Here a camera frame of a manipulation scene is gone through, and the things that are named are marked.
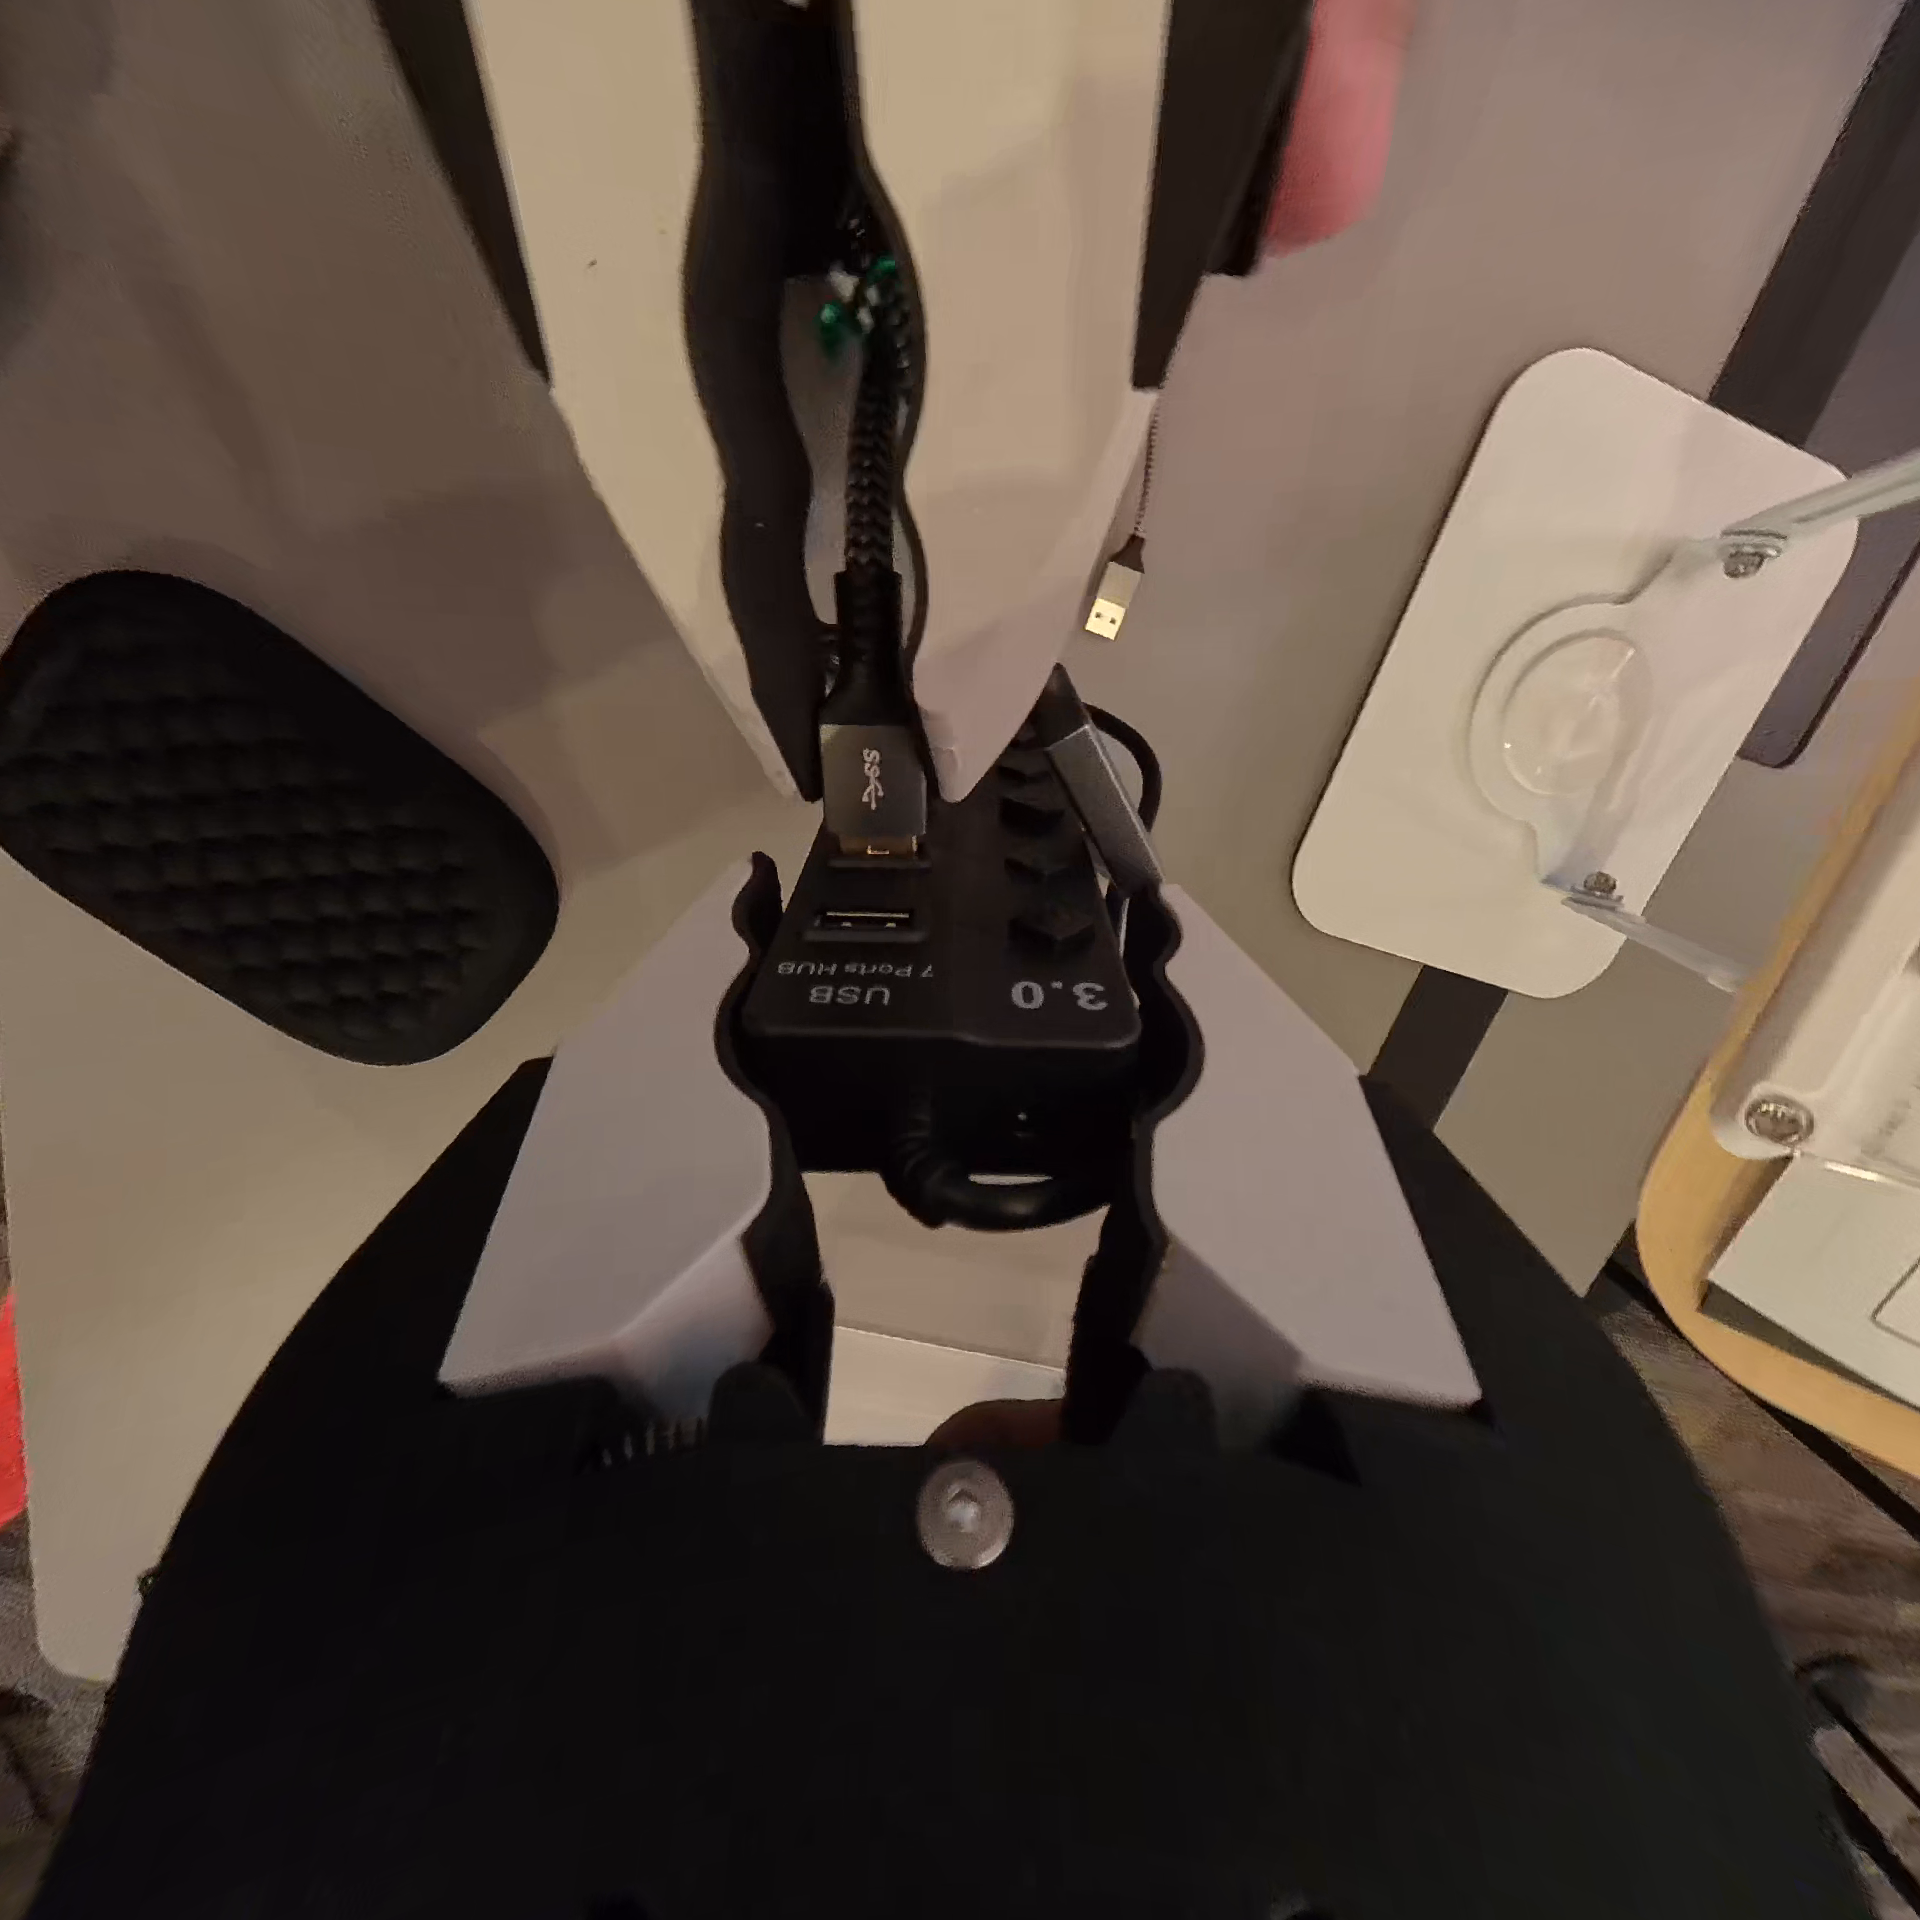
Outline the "black wrist rest pad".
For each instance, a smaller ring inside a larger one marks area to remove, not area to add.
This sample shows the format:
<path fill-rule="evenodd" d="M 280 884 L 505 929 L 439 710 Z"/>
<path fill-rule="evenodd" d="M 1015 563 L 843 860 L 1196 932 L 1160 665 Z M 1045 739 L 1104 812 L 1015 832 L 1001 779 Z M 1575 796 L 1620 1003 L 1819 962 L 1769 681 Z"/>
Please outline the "black wrist rest pad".
<path fill-rule="evenodd" d="M 335 1064 L 471 1041 L 560 879 L 516 812 L 248 604 L 95 573 L 3 645 L 3 860 Z"/>

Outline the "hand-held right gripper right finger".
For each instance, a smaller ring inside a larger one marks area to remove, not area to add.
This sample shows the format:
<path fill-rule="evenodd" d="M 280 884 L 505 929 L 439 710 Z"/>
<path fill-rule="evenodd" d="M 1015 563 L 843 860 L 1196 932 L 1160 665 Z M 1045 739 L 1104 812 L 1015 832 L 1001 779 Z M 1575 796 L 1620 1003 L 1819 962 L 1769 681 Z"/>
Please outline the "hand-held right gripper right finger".
<path fill-rule="evenodd" d="M 1146 1370 L 1214 1420 L 1305 1390 L 1465 1410 L 1475 1370 L 1356 1065 L 1189 895 L 1127 921 L 1137 1093 L 1080 1284 L 1080 1415 Z"/>

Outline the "black usb hub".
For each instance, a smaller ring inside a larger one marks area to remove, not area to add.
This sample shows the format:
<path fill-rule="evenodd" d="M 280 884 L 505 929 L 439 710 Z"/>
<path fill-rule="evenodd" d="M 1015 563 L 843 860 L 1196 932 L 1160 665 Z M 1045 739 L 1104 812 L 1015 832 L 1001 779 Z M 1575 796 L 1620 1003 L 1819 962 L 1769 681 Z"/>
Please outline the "black usb hub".
<path fill-rule="evenodd" d="M 1165 868 L 1148 744 L 1068 672 L 906 854 L 813 837 L 792 887 L 755 860 L 734 916 L 743 1084 L 802 1176 L 869 1176 L 919 1227 L 1031 1233 L 1108 1207 L 1137 1093 L 1127 916 Z"/>

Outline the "white stand base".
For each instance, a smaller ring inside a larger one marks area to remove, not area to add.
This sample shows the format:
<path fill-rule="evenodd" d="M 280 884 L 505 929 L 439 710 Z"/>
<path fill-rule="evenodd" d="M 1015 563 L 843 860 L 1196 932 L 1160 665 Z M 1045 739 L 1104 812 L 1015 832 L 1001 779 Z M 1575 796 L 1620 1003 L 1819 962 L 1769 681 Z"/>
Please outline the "white stand base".
<path fill-rule="evenodd" d="M 1599 348 L 1494 403 L 1292 868 L 1334 938 L 1516 996 L 1625 941 L 1917 450 L 1840 478 Z"/>

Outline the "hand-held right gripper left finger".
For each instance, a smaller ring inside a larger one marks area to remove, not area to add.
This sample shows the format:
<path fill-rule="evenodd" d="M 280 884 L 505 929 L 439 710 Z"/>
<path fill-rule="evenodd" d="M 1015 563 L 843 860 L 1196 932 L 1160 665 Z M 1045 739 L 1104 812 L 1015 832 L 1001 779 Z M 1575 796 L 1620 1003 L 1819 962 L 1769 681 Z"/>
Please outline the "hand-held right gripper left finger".
<path fill-rule="evenodd" d="M 824 1275 L 783 1116 L 743 1084 L 752 916 L 679 916 L 551 1056 L 498 1196 L 443 1385 L 594 1378 L 710 1410 L 737 1364 L 824 1409 Z"/>

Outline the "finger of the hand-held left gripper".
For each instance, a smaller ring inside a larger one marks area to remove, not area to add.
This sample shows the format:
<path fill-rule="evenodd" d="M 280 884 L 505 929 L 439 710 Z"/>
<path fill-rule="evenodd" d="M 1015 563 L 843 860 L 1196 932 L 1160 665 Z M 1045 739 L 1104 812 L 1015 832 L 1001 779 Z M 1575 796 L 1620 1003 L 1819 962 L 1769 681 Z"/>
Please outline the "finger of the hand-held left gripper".
<path fill-rule="evenodd" d="M 683 339 L 702 168 L 688 4 L 464 4 L 549 388 L 620 547 L 783 796 L 725 596 L 725 473 Z"/>
<path fill-rule="evenodd" d="M 859 133 L 922 316 L 912 695 L 960 802 L 1024 723 L 1137 478 L 1167 4 L 849 4 Z"/>

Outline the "instruction sheet on stand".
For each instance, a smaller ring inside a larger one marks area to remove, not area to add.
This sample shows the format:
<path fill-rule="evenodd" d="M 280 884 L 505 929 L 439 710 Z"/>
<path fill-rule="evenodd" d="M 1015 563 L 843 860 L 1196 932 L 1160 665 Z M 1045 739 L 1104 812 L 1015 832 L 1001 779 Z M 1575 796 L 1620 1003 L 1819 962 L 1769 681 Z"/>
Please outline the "instruction sheet on stand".
<path fill-rule="evenodd" d="M 1676 1330 L 1745 1392 L 1917 1478 L 1917 1409 L 1706 1311 L 1715 1260 L 1813 1136 L 1866 1035 L 1917 975 L 1917 745 L 1870 775 L 1760 975 L 1740 991 L 1640 1192 L 1635 1260 Z"/>

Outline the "person's left hand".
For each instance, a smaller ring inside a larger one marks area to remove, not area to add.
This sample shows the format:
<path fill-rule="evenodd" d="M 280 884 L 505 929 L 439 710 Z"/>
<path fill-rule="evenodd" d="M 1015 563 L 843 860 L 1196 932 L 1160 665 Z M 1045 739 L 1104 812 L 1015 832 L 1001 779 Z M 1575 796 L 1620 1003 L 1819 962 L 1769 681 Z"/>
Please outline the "person's left hand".
<path fill-rule="evenodd" d="M 1262 258 L 1354 230 L 1378 202 L 1418 4 L 1312 4 Z"/>

